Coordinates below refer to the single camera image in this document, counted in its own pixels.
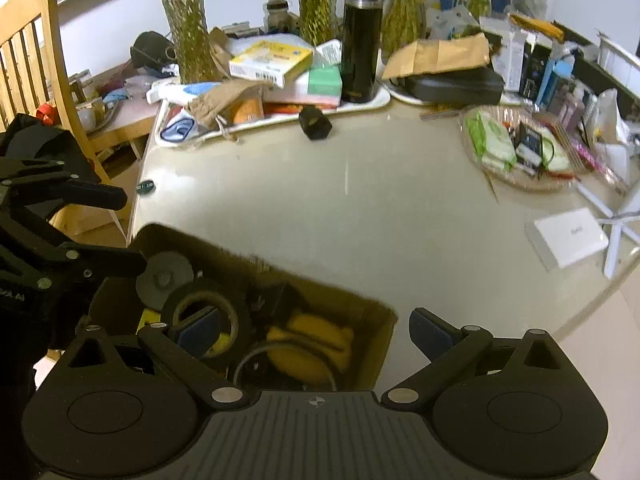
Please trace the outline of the green wet wipes pack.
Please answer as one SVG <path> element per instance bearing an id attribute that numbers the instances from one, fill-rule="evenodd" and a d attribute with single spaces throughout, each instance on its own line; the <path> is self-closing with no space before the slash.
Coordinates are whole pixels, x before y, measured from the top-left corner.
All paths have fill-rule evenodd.
<path id="1" fill-rule="evenodd" d="M 464 126 L 480 163 L 509 172 L 516 163 L 514 146 L 508 130 L 484 110 L 476 110 L 464 120 Z"/>

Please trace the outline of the brown paper envelope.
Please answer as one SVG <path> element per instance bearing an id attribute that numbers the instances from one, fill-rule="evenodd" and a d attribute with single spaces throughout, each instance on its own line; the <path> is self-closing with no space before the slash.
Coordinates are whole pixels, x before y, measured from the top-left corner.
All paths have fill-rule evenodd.
<path id="1" fill-rule="evenodd" d="M 451 40 L 416 40 L 388 59 L 382 79 L 460 72 L 489 62 L 489 42 L 481 32 Z"/>

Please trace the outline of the cardboard box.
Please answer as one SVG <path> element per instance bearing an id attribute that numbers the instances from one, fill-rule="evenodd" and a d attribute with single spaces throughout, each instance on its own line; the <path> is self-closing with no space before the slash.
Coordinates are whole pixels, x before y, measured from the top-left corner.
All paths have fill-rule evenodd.
<path id="1" fill-rule="evenodd" d="M 247 349 L 239 361 L 229 365 L 210 367 L 203 362 L 235 387 L 335 391 L 374 387 L 397 322 L 395 312 L 385 304 L 286 272 L 264 260 L 232 254 L 205 240 L 160 224 L 145 226 L 130 248 L 133 252 L 140 252 L 146 262 L 159 252 L 180 252 L 190 260 L 194 280 L 208 278 L 221 283 L 247 284 L 246 299 L 252 322 Z M 89 321 L 104 328 L 110 336 L 122 339 L 137 336 L 138 324 L 146 307 L 137 295 L 136 281 L 137 278 L 108 278 L 93 299 Z M 320 315 L 354 330 L 352 365 L 340 382 L 330 377 L 327 385 L 308 386 L 279 372 L 271 363 L 267 356 L 270 349 L 266 341 L 267 332 L 273 325 L 285 326 L 296 312 Z"/>

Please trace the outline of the wide black tape roll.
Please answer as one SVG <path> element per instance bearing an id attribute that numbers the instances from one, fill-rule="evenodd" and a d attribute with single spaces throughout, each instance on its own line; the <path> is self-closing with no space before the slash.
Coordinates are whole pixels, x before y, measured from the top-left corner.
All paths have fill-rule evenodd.
<path id="1" fill-rule="evenodd" d="M 167 337 L 210 367 L 239 361 L 252 334 L 246 292 L 245 282 L 208 278 L 178 287 L 160 315 Z"/>

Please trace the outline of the white foil takeaway container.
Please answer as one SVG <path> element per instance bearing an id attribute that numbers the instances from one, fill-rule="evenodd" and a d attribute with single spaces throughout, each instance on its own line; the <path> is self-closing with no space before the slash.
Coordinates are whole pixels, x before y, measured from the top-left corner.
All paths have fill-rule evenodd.
<path id="1" fill-rule="evenodd" d="M 639 59 L 603 32 L 598 32 L 598 36 L 598 65 L 620 82 L 630 81 L 631 76 L 639 71 Z"/>

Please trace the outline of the green tissue pack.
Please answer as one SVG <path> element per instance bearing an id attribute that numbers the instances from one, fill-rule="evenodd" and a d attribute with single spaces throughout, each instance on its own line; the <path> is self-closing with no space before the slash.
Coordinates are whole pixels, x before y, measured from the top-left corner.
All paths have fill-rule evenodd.
<path id="1" fill-rule="evenodd" d="M 311 96 L 342 95 L 342 77 L 337 66 L 314 67 L 308 72 L 307 93 Z"/>

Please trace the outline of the wooden chair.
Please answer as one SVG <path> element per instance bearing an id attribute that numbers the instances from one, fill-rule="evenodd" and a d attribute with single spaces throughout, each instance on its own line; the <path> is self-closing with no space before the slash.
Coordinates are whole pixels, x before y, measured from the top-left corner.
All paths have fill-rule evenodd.
<path id="1" fill-rule="evenodd" d="M 58 27 L 58 0 L 8 0 L 1 7 L 1 129 L 43 104 L 58 112 L 100 182 L 111 184 L 81 125 L 70 90 Z"/>

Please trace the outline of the dark green round cap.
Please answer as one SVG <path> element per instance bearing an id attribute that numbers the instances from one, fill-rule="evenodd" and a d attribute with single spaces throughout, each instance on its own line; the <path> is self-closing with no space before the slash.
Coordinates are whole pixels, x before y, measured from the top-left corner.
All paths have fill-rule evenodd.
<path id="1" fill-rule="evenodd" d="M 155 190 L 155 183 L 152 180 L 143 180 L 136 187 L 136 191 L 138 195 L 150 194 L 154 190 Z"/>

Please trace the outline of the black tape roll white core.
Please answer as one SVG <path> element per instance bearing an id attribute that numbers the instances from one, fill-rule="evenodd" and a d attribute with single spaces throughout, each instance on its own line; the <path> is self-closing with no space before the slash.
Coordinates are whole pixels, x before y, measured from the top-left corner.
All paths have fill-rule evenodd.
<path id="1" fill-rule="evenodd" d="M 137 277 L 136 292 L 145 307 L 160 312 L 168 297 L 194 280 L 190 260 L 180 252 L 159 252 L 150 257 Z"/>

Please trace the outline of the white tripod gimbal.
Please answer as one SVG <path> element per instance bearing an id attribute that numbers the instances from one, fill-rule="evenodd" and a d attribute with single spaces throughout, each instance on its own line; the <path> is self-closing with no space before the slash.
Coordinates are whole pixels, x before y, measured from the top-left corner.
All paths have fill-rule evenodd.
<path id="1" fill-rule="evenodd" d="M 591 192 L 590 189 L 582 183 L 576 185 L 576 190 L 603 214 L 603 218 L 598 220 L 600 225 L 611 228 L 603 274 L 608 280 L 612 280 L 617 266 L 622 237 L 626 236 L 628 240 L 631 240 L 636 246 L 639 246 L 640 243 L 639 233 L 630 227 L 631 223 L 639 222 L 639 182 L 636 182 L 631 187 L 625 195 L 622 204 L 616 210 L 608 208 L 596 194 Z"/>

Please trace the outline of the yellow bear earbuds case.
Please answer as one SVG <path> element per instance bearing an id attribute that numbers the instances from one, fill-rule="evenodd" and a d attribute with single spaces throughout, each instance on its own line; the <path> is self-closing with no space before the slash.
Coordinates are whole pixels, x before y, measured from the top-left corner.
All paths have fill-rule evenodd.
<path id="1" fill-rule="evenodd" d="M 274 367 L 308 386 L 336 382 L 352 365 L 354 330 L 323 316 L 296 312 L 285 326 L 273 325 L 267 332 L 267 356 Z"/>

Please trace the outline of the white plastic bag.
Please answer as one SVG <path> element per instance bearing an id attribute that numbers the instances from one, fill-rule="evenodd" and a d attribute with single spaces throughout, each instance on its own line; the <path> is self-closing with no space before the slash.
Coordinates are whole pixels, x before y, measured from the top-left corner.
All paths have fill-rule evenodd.
<path id="1" fill-rule="evenodd" d="M 620 145 L 631 154 L 630 130 L 618 109 L 616 89 L 605 90 L 597 97 L 587 122 L 587 133 L 593 145 Z"/>

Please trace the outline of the black box with yellow label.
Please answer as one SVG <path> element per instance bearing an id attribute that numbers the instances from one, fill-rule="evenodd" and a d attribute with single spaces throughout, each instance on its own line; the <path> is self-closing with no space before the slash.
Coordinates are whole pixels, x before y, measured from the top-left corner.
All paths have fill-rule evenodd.
<path id="1" fill-rule="evenodd" d="M 139 324 L 138 324 L 138 330 L 141 330 L 142 327 L 153 324 L 153 323 L 159 323 L 162 320 L 162 316 L 160 315 L 160 312 L 156 312 L 152 309 L 148 309 L 145 308 L 142 312 Z"/>

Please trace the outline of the black zipper case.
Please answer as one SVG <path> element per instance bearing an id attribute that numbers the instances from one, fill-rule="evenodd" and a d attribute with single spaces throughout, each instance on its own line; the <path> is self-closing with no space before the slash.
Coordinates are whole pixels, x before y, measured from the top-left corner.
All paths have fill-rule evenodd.
<path id="1" fill-rule="evenodd" d="M 495 105 L 500 102 L 504 81 L 490 66 L 440 74 L 399 78 L 410 96 L 423 102 L 450 105 Z"/>

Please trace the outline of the glass plate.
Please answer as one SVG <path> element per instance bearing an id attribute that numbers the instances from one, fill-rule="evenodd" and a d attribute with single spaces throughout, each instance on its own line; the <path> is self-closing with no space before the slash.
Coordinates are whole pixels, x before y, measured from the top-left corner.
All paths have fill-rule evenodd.
<path id="1" fill-rule="evenodd" d="M 460 114 L 460 128 L 471 162 L 521 191 L 559 192 L 589 172 L 551 114 L 516 106 L 469 107 Z"/>

